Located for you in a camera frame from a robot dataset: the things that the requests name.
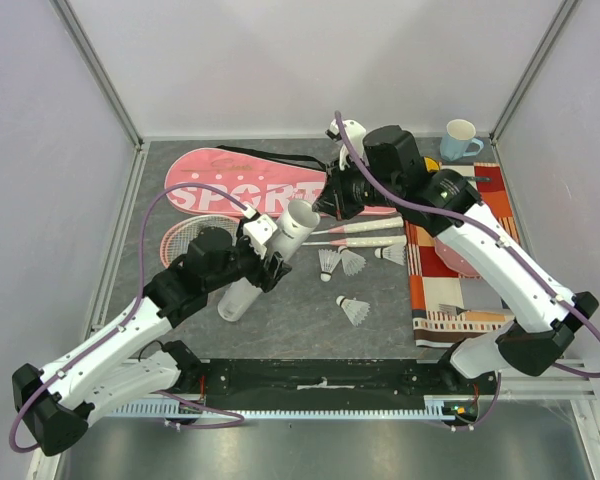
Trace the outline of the white shuttlecock tube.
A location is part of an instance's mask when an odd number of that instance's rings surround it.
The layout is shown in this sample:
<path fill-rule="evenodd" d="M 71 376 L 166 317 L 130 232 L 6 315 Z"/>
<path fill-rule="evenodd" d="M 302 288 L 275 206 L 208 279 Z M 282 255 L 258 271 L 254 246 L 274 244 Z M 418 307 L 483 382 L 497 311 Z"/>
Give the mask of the white shuttlecock tube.
<path fill-rule="evenodd" d="M 219 315 L 228 322 L 238 321 L 261 293 L 270 291 L 288 271 L 288 261 L 320 222 L 320 215 L 305 200 L 291 200 L 281 216 L 268 215 L 244 225 L 243 232 L 255 243 L 263 260 L 259 278 L 240 279 L 225 292 L 218 304 Z"/>

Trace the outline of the white shuttlecock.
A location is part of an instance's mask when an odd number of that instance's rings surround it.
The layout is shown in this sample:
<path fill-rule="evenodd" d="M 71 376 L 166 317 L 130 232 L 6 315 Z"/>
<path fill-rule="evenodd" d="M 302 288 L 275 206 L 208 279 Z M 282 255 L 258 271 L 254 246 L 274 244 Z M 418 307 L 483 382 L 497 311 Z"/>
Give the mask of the white shuttlecock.
<path fill-rule="evenodd" d="M 350 299 L 344 295 L 336 298 L 336 304 L 355 327 L 363 323 L 370 311 L 370 304 L 368 302 Z"/>
<path fill-rule="evenodd" d="M 366 259 L 363 256 L 353 252 L 349 247 L 340 246 L 338 248 L 338 253 L 340 255 L 342 268 L 346 276 L 356 275 L 364 269 L 366 265 Z"/>
<path fill-rule="evenodd" d="M 340 262 L 341 255 L 337 250 L 319 249 L 320 279 L 329 282 L 333 272 Z"/>
<path fill-rule="evenodd" d="M 404 245 L 393 244 L 386 247 L 379 247 L 375 249 L 374 255 L 378 259 L 387 260 L 397 265 L 405 265 L 406 262 Z"/>

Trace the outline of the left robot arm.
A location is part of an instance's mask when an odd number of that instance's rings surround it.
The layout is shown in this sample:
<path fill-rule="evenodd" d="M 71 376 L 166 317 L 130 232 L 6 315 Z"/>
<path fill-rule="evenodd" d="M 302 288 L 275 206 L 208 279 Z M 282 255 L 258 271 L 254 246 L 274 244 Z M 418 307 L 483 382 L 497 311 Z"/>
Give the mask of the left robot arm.
<path fill-rule="evenodd" d="M 54 456 L 73 446 L 99 418 L 148 393 L 196 388 L 201 362 L 181 341 L 165 343 L 126 373 L 118 366 L 202 310 L 211 292 L 241 279 L 271 291 L 290 272 L 273 241 L 276 225 L 249 222 L 239 237 L 207 227 L 185 253 L 141 285 L 139 296 L 107 327 L 63 357 L 12 376 L 15 422 L 26 425 L 35 447 Z"/>

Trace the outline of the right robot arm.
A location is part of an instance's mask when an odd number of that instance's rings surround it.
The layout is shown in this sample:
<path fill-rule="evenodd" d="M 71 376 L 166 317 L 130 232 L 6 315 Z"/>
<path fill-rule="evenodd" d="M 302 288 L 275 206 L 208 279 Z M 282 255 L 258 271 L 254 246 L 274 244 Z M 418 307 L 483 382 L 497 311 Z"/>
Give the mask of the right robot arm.
<path fill-rule="evenodd" d="M 450 348 L 437 371 L 445 391 L 461 393 L 474 378 L 506 367 L 537 377 L 591 325 L 596 297 L 552 279 L 504 230 L 479 191 L 460 173 L 426 160 L 410 132 L 398 125 L 366 131 L 353 120 L 334 120 L 326 134 L 342 145 L 326 168 L 314 210 L 348 220 L 367 207 L 395 209 L 466 260 L 514 315 L 495 332 Z"/>

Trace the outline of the pink badminton racket upper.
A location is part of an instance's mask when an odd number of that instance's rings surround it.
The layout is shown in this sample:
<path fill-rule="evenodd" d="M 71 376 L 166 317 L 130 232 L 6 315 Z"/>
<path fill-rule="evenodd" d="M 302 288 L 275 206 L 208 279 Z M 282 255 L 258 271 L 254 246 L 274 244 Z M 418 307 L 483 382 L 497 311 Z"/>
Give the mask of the pink badminton racket upper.
<path fill-rule="evenodd" d="M 235 235 L 239 221 L 225 215 L 194 216 L 171 227 L 163 236 L 159 256 L 162 264 L 168 267 L 179 255 L 187 251 L 189 242 L 194 239 L 204 227 L 219 227 Z M 337 226 L 327 230 L 318 231 L 320 234 L 353 234 L 382 229 L 398 228 L 403 226 L 403 221 L 398 217 L 386 217 L 380 220 L 363 221 Z"/>

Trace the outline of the pink badminton racket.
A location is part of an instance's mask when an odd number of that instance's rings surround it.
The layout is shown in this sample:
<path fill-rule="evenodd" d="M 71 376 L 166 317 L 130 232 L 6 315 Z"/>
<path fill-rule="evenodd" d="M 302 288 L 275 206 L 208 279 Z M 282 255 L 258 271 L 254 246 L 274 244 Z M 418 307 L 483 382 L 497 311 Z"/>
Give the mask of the pink badminton racket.
<path fill-rule="evenodd" d="M 225 215 L 194 216 L 171 227 L 163 236 L 159 256 L 162 264 L 168 267 L 179 255 L 187 251 L 189 242 L 194 239 L 204 227 L 219 227 L 235 235 L 239 221 Z M 353 234 L 382 229 L 398 228 L 403 226 L 403 221 L 398 217 L 386 217 L 380 220 L 363 221 L 337 226 L 327 230 L 318 231 L 320 234 Z"/>
<path fill-rule="evenodd" d="M 303 246 L 347 246 L 349 248 L 386 247 L 393 244 L 405 245 L 406 235 L 344 237 L 327 241 L 305 241 Z"/>

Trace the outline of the pink badminton racket lower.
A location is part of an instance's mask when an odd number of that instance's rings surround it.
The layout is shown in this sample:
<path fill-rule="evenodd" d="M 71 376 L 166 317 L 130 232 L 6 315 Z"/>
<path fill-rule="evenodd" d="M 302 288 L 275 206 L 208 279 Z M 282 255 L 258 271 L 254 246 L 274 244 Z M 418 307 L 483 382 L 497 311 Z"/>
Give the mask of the pink badminton racket lower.
<path fill-rule="evenodd" d="M 327 241 L 305 241 L 303 246 L 347 246 L 349 248 L 386 247 L 393 244 L 405 245 L 406 235 L 344 237 Z"/>

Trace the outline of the pink racket bag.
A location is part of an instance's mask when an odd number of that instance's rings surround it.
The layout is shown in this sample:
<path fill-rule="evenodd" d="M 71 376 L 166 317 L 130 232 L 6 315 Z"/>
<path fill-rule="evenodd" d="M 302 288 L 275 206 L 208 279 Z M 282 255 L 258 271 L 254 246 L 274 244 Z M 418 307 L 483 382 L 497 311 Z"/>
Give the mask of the pink racket bag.
<path fill-rule="evenodd" d="M 218 193 L 224 191 L 261 213 L 277 217 L 293 199 L 314 202 L 325 181 L 326 174 L 320 170 L 219 148 L 200 148 L 182 155 L 172 164 L 164 187 L 195 182 L 214 188 L 209 191 L 188 186 L 170 192 L 169 202 L 184 213 L 239 216 L 238 206 Z"/>

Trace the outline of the yellow mug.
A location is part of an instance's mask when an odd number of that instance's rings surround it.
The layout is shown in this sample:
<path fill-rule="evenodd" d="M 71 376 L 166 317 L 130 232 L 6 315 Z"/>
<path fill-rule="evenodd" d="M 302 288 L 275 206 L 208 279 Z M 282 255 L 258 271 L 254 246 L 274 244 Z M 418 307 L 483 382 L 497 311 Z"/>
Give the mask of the yellow mug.
<path fill-rule="evenodd" d="M 429 173 L 434 173 L 434 172 L 437 172 L 440 170 L 440 164 L 436 160 L 434 160 L 430 157 L 424 157 L 424 163 L 425 163 L 426 170 Z"/>

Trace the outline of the pink dotted plate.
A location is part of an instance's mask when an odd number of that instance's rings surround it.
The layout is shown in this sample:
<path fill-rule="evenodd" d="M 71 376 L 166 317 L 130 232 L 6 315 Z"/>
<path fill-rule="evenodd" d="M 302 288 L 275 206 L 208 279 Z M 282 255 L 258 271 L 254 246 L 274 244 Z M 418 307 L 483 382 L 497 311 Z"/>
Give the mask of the pink dotted plate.
<path fill-rule="evenodd" d="M 461 277 L 479 278 L 479 273 L 457 252 L 434 238 L 434 250 L 444 265 Z"/>

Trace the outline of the light blue mug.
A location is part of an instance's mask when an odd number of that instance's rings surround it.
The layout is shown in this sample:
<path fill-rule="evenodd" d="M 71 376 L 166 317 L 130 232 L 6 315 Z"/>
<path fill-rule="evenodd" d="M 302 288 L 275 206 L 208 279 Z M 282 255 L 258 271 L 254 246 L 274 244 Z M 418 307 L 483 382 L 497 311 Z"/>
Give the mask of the light blue mug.
<path fill-rule="evenodd" d="M 465 157 L 477 156 L 484 148 L 484 142 L 477 137 L 473 123 L 464 119 L 453 119 L 446 125 L 446 132 L 440 143 L 443 160 L 453 162 Z"/>

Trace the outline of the orange patchwork cloth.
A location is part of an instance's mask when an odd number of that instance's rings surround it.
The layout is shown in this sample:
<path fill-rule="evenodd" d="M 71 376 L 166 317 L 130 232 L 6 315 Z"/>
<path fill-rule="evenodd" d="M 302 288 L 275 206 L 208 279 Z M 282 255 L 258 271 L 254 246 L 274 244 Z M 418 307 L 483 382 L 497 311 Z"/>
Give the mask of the orange patchwork cloth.
<path fill-rule="evenodd" d="M 502 171 L 495 163 L 448 164 L 464 176 L 487 176 L 473 185 L 504 230 L 519 241 L 518 229 Z M 434 239 L 407 224 L 407 262 L 414 340 L 419 347 L 448 348 L 465 339 L 501 328 L 512 319 L 505 303 L 481 278 L 461 277 L 447 268 L 434 250 Z"/>

